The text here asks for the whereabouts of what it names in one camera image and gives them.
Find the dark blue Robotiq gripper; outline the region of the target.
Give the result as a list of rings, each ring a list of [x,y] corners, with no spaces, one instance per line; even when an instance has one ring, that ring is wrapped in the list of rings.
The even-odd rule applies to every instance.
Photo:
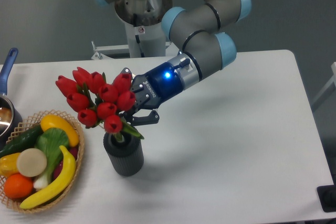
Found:
[[[181,93],[184,89],[180,76],[175,72],[176,67],[165,62],[154,69],[134,77],[129,68],[120,73],[130,74],[134,77],[131,92],[135,94],[137,109],[157,109],[163,102]],[[134,116],[124,112],[123,117],[132,126],[157,124],[160,116],[152,110],[147,116]]]

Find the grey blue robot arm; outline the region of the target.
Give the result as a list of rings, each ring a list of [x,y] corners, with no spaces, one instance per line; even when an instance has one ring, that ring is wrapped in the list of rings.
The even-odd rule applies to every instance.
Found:
[[[156,110],[163,102],[232,63],[236,46],[223,28],[251,11],[251,0],[204,0],[192,11],[173,7],[172,0],[96,2],[114,3],[132,58],[164,55],[167,41],[179,49],[174,58],[134,76],[131,91],[135,104],[122,111],[122,117],[133,126],[157,123]]]

